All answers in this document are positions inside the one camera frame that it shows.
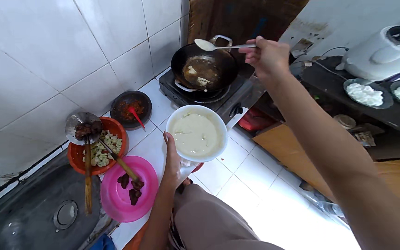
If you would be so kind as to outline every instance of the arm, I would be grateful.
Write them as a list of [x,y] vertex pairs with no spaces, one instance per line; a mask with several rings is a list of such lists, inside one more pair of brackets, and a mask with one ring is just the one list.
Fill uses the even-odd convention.
[[174,205],[177,180],[180,177],[180,157],[175,149],[172,135],[164,133],[163,137],[167,146],[166,166],[149,216],[147,230],[140,243],[140,250],[166,249],[168,243],[169,220]]
[[400,249],[400,199],[367,151],[312,99],[289,71],[289,46],[262,37],[241,48],[286,123],[335,195],[362,249]]

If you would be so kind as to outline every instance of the batter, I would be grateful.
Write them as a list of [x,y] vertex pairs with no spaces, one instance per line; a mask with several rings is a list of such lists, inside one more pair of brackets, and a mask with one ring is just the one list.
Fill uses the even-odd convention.
[[187,155],[206,155],[217,143],[216,128],[204,116],[187,113],[175,122],[174,128],[175,145]]

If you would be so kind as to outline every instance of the sink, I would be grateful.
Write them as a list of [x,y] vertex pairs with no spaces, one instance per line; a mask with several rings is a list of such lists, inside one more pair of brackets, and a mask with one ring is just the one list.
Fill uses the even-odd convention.
[[73,170],[66,154],[61,152],[0,198],[1,250],[84,249],[112,223],[100,205],[98,176],[92,177],[92,214],[85,215],[84,175]]

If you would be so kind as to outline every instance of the red spoon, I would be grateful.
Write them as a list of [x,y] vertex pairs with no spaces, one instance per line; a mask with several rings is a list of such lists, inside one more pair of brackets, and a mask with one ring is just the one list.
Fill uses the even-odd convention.
[[135,112],[134,107],[129,107],[129,108],[128,108],[128,111],[131,112],[131,113],[135,116],[135,119],[137,119],[137,121],[140,122],[141,126],[144,128],[144,125],[143,125],[143,123],[141,122],[140,118],[138,118],[137,113]]

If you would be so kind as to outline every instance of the rice cooker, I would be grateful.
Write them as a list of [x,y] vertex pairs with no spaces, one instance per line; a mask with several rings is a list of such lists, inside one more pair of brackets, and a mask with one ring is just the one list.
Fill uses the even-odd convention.
[[395,76],[394,81],[400,79],[400,25],[383,28],[348,50],[336,69],[345,69],[356,77],[371,81],[392,76]]

